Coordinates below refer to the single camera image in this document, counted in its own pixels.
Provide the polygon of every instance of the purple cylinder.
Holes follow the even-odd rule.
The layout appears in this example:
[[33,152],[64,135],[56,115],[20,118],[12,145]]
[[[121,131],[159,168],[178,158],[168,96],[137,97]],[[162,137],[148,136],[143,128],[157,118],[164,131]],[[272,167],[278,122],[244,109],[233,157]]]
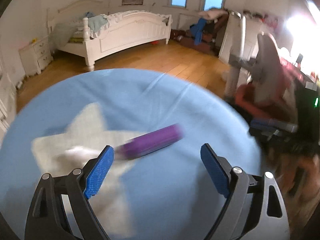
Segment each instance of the purple cylinder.
[[147,133],[121,146],[121,153],[128,159],[138,158],[179,141],[182,131],[178,124]]

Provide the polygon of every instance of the white bed frame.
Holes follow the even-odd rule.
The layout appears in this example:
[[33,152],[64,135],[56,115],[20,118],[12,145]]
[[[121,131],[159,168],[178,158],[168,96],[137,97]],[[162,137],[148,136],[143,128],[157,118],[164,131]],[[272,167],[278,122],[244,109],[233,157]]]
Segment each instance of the white bed frame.
[[[50,17],[47,11],[47,27],[50,33],[56,23],[71,21],[76,15],[85,11],[95,14],[106,13],[102,11],[103,2],[96,0],[79,0],[62,9]],[[67,43],[59,50],[79,55],[85,58],[89,71],[94,70],[96,60],[140,44],[166,39],[168,44],[172,16],[166,15],[168,23],[163,22],[163,17],[150,12],[136,12],[123,16],[116,24],[106,30],[102,29],[98,38],[90,39],[88,18],[83,18],[83,43]]]

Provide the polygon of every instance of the floor plank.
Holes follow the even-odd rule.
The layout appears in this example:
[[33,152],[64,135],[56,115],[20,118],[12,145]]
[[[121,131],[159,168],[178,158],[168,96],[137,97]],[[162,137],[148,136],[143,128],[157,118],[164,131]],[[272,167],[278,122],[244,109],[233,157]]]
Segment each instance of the floor plank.
[[[165,45],[143,44],[99,59],[95,70],[137,68],[168,73],[203,86],[222,97],[225,87],[221,73],[228,66],[216,57],[181,46],[175,41]],[[40,74],[29,77],[17,95],[19,112],[32,98],[48,87],[69,77],[87,72],[84,58],[59,51],[54,61]]]

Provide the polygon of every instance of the bed post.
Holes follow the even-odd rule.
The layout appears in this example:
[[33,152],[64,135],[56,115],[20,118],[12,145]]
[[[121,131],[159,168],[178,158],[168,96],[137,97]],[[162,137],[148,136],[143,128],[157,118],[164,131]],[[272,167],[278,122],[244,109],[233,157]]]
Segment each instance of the bed post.
[[89,71],[94,71],[94,60],[91,59],[91,52],[89,48],[90,42],[90,28],[88,26],[88,18],[85,17],[82,20],[83,22],[83,44],[85,45],[86,56],[85,56],[85,63],[88,66]]
[[170,34],[171,34],[171,22],[172,22],[172,15],[170,14],[169,18],[168,18],[168,29],[169,29],[169,31],[168,31],[168,36],[165,39],[165,44],[167,44],[167,45],[168,45],[168,42],[169,42],[169,39],[170,39]]

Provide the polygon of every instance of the blue textured pad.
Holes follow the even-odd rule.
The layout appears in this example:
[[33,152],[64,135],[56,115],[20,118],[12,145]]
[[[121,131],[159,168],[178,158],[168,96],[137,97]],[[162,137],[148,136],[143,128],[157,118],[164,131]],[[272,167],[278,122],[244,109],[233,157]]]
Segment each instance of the blue textured pad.
[[217,159],[212,155],[211,150],[206,145],[202,145],[200,155],[217,191],[224,195],[225,198],[228,198],[230,194],[228,176],[225,174]]
[[87,177],[87,184],[83,192],[84,196],[89,199],[96,195],[102,185],[104,178],[106,177],[114,159],[114,151],[112,147],[108,147],[102,153],[99,161],[91,170]]

